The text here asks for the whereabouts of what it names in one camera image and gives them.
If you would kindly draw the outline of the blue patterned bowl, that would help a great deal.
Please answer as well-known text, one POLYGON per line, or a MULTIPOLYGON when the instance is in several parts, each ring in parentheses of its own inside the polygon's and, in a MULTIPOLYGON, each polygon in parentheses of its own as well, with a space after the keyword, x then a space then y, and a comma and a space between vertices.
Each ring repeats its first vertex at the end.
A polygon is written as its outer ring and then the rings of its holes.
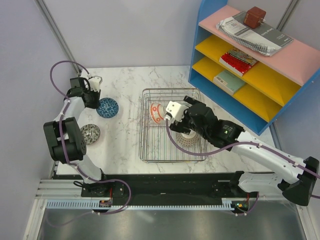
POLYGON ((104 97, 99 103, 100 106, 96 109, 96 112, 100 117, 110 119, 117 115, 119 105, 113 98, 104 97))

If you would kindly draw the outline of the brown patterned bowl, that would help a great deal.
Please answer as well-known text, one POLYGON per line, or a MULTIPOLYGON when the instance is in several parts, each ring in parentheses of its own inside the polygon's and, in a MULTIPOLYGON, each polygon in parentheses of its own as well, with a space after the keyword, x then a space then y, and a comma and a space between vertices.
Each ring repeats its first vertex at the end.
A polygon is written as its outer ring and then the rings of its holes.
POLYGON ((179 146, 188 148, 193 147, 199 143, 200 136, 197 133, 193 133, 192 135, 184 134, 184 133, 176 133, 176 142, 179 146))

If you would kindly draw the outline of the orange patterned glass bowl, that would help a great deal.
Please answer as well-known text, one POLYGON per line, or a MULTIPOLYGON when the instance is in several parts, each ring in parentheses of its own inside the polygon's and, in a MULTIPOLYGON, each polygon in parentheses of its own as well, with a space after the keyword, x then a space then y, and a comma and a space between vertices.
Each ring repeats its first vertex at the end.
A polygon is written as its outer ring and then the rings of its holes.
POLYGON ((155 124, 161 124, 165 119, 166 112, 162 104, 153 102, 149 107, 149 115, 155 124))

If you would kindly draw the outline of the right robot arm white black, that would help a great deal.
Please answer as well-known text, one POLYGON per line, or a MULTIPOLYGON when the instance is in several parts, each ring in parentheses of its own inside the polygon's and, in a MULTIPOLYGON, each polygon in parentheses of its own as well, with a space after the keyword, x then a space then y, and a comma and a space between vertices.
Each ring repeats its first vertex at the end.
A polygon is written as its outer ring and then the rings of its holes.
POLYGON ((271 147, 240 125, 218 119, 206 104, 189 96, 183 100, 185 104, 173 101, 167 104, 167 132, 185 135, 194 132, 217 148, 209 155, 227 150, 250 158, 270 170, 269 173, 236 171, 229 182, 229 191, 233 196, 260 192, 282 195, 296 205, 308 206, 316 181, 320 178, 320 162, 316 158, 296 157, 271 147))

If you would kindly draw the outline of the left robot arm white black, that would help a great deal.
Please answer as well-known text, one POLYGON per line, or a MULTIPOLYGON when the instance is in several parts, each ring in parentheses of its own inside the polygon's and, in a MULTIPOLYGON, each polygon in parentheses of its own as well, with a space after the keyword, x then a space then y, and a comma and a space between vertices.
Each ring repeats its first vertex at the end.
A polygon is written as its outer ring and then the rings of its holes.
POLYGON ((99 197, 110 191, 108 182, 102 180, 104 173, 87 155, 85 139, 78 125, 84 109, 100 106, 102 77, 75 77, 70 79, 70 89, 63 94, 60 114, 43 125, 51 158, 73 168, 84 183, 93 184, 92 191, 99 197))

